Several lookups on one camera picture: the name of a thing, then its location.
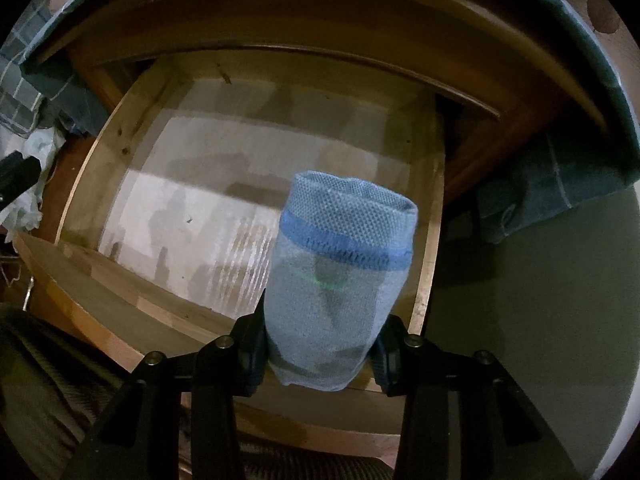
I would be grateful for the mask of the light blue mesh sock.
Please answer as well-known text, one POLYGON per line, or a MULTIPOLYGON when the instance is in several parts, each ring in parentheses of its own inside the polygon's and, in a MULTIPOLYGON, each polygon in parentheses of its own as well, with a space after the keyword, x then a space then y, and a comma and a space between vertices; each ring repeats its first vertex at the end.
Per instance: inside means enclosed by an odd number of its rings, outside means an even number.
POLYGON ((412 200, 369 181, 295 175, 264 299, 282 385, 333 392, 358 375, 407 281, 418 215, 412 200))

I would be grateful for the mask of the wooden drawer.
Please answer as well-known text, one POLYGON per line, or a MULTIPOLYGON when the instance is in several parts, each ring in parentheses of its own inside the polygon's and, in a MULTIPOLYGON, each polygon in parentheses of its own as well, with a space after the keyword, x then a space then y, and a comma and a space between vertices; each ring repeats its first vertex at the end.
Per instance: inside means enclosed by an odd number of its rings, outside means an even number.
POLYGON ((394 307, 423 324, 444 151, 424 82, 337 58, 227 50, 165 56, 125 93, 48 240, 14 246, 50 299, 38 313, 119 365, 190 353, 256 307, 293 177, 374 182, 419 208, 394 307))

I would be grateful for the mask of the white crumpled plastic sheet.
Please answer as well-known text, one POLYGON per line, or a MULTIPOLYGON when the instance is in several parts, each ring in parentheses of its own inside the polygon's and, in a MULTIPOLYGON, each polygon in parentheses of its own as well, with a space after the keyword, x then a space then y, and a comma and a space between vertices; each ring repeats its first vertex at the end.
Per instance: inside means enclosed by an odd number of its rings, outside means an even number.
POLYGON ((37 129, 1 159, 1 227, 7 243, 40 226, 43 191, 64 143, 58 128, 37 129))

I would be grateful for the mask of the grey plaid fabric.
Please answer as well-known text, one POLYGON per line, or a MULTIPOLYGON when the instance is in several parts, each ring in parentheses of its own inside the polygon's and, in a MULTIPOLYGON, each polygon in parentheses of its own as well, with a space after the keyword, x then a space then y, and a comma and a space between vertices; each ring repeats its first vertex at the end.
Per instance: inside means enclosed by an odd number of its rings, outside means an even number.
POLYGON ((32 0, 1 47, 1 125, 27 138, 38 125, 43 95, 22 75, 21 59, 50 18, 50 0, 32 0))

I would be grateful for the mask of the blue checked cloth cover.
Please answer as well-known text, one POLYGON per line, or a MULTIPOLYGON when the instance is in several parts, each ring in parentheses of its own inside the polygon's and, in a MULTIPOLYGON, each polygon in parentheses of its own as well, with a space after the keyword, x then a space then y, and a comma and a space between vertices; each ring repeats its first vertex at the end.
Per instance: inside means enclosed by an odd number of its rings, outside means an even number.
MULTIPOLYGON (((74 76, 86 110, 106 114, 106 106, 69 60, 32 67, 28 58, 54 25, 80 0, 70 0, 27 48, 21 62, 27 80, 44 93, 74 76)), ((582 82, 603 107, 602 129, 566 122, 545 122, 519 144, 490 162, 465 188, 447 194, 458 206, 469 206, 474 220, 491 242, 531 224, 562 214, 577 205, 615 193, 639 177, 639 129, 634 111, 610 58, 596 36, 566 0, 472 0, 486 6, 547 49, 582 82)))

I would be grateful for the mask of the brown wooden nightstand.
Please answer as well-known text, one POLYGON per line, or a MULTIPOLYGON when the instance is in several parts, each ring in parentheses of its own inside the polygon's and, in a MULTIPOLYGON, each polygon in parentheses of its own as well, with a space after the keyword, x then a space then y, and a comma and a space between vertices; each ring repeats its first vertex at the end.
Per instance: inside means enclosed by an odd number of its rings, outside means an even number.
POLYGON ((472 0, 80 0, 28 62, 69 60, 114 107, 117 62, 233 48, 369 64, 482 108, 490 121, 447 162, 449 194, 545 122, 604 126, 603 107, 553 54, 472 0))

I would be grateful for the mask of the leaf pattern curtain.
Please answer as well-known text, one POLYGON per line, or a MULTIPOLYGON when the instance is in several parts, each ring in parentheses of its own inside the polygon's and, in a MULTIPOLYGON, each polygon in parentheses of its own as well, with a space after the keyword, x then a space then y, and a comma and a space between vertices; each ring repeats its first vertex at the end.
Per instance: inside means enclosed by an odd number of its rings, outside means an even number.
POLYGON ((639 46, 608 0, 567 0, 612 58, 620 81, 639 117, 639 46))

